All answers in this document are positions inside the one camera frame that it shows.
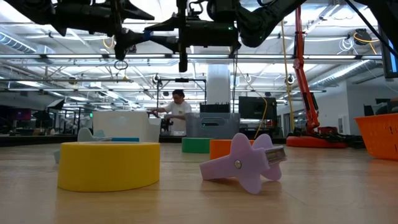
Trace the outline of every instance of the person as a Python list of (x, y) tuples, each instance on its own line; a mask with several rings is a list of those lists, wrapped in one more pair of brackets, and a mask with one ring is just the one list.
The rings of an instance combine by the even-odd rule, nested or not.
[(172, 132), (185, 132), (185, 114), (192, 112), (192, 107), (187, 103), (184, 98), (183, 90), (173, 91), (173, 102), (164, 108), (155, 108), (151, 112), (170, 113), (164, 116), (165, 119), (171, 119), (173, 125), (171, 126)]

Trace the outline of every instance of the metal screw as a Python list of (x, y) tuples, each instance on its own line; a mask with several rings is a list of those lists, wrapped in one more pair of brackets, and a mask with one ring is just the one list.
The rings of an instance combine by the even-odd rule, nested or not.
[(234, 162), (234, 166), (235, 166), (235, 168), (237, 168), (237, 169), (242, 168), (242, 163), (241, 163), (241, 161), (236, 160), (236, 161)]

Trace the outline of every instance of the purple plastic piece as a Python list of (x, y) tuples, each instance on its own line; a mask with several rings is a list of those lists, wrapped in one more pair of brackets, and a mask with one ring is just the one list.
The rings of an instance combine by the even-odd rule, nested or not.
[(235, 135), (231, 143), (231, 153), (218, 159), (200, 164), (203, 180), (236, 177), (242, 187), (250, 194), (261, 191), (263, 175), (270, 180), (282, 176), (279, 162), (269, 165), (265, 151), (275, 149), (267, 134), (259, 136), (250, 145), (249, 139), (241, 133)]

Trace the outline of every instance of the wooden tabletop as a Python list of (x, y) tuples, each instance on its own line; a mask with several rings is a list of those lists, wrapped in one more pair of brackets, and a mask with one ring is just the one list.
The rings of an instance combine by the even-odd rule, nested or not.
[(0, 148), (0, 223), (398, 223), (398, 162), (365, 150), (287, 148), (282, 179), (250, 195), (202, 181), (208, 154), (163, 144), (160, 182), (124, 192), (57, 188), (59, 145)]

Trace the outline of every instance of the orange base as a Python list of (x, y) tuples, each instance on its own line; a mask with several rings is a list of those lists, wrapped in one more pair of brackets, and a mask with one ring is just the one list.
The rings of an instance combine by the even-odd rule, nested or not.
[(311, 136), (289, 136), (286, 139), (286, 146), (343, 149), (347, 147), (347, 144), (343, 142), (328, 142)]
[(210, 140), (210, 159), (217, 159), (223, 156), (227, 156), (231, 152), (232, 140), (227, 139), (212, 139)]

